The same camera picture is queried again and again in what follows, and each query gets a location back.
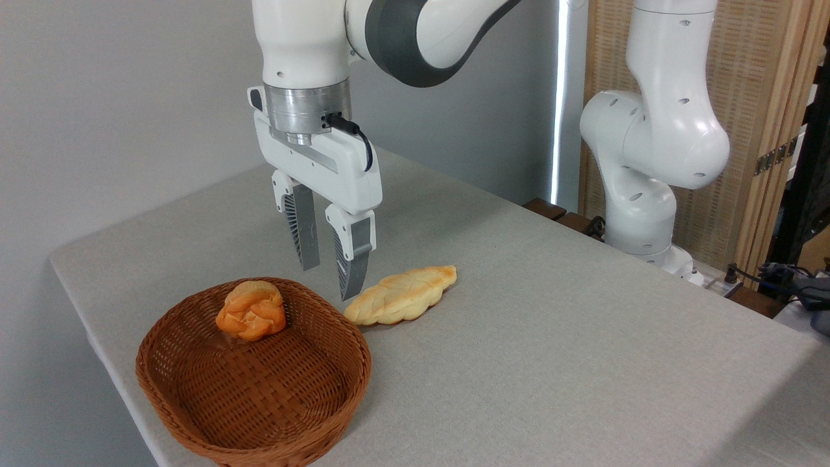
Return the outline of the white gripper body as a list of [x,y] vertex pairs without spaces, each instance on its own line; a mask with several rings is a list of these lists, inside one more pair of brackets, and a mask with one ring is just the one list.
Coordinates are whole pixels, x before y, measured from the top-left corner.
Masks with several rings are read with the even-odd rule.
[[383,200],[379,157],[366,171],[367,151],[359,136],[339,129],[309,138],[297,145],[270,127],[264,86],[248,89],[259,147],[265,160],[289,177],[337,204],[351,215],[375,209]]

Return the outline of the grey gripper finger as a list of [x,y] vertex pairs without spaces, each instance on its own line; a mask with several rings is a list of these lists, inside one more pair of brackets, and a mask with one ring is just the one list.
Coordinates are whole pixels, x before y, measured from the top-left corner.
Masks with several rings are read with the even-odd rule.
[[326,219],[334,230],[340,295],[345,301],[361,293],[364,287],[370,252],[377,248],[375,213],[368,210],[351,215],[338,205],[330,204]]
[[313,192],[279,169],[272,175],[278,211],[284,213],[300,266],[309,270],[320,265]]

